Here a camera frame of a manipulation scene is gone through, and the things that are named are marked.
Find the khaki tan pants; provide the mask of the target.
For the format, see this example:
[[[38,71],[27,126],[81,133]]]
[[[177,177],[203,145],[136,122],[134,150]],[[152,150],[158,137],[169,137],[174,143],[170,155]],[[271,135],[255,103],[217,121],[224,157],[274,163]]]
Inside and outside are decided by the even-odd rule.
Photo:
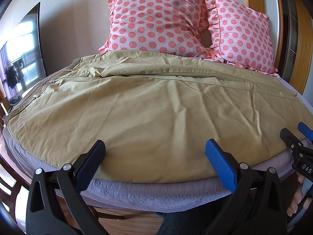
[[[158,52],[81,57],[36,85],[8,114],[21,147],[60,168],[97,141],[107,155],[98,179],[176,183],[215,176],[204,147],[214,139],[256,165],[285,151],[312,113],[278,78]]]

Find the lavender bed sheet mattress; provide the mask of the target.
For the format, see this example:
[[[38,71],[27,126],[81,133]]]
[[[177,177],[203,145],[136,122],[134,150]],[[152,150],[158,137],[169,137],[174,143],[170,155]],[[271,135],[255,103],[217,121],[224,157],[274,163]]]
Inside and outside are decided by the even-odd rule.
[[[39,162],[44,163],[46,170],[58,168],[36,158],[28,151],[24,151],[29,173],[34,172]],[[272,165],[278,170],[283,170],[286,165],[285,151],[261,163],[265,167]],[[218,182],[216,174],[214,177],[206,179],[176,183],[126,183],[98,179],[94,176],[85,193],[86,197],[102,204],[124,209],[161,212],[191,209],[217,200],[226,194],[227,191]]]

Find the right pink polka-dot pillow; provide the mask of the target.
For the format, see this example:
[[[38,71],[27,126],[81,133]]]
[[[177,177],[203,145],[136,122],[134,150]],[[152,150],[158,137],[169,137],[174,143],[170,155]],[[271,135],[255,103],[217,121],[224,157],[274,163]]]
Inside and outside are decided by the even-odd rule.
[[[207,59],[278,76],[268,15],[233,0],[204,0]]]

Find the pink polka-dot pillow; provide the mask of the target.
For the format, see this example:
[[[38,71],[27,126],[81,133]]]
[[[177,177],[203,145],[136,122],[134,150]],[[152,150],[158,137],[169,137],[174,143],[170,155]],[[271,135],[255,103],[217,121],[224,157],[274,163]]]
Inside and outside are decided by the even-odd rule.
[[[209,58],[201,32],[207,0],[108,0],[109,37],[99,51],[140,50]]]
[[[207,59],[278,76],[268,15],[233,0],[204,0]]]

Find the black flat television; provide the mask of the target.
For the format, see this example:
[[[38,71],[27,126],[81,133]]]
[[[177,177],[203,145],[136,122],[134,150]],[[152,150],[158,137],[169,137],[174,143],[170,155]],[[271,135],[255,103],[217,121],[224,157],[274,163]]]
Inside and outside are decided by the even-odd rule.
[[[41,51],[39,16],[37,3],[1,48],[1,83],[12,106],[48,75]]]

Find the left pink polka-dot pillow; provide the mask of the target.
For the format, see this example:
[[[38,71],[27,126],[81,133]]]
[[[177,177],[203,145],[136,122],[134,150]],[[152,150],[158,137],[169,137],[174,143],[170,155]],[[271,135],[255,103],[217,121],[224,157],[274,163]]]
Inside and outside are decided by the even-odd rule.
[[[109,37],[99,51],[140,50],[209,58],[201,32],[207,0],[108,0]]]

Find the wooden door frame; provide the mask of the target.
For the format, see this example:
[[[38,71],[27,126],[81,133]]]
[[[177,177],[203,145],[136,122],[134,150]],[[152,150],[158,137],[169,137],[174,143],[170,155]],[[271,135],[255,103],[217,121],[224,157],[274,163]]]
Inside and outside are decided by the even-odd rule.
[[[275,67],[299,93],[312,68],[312,0],[277,0],[278,42]]]

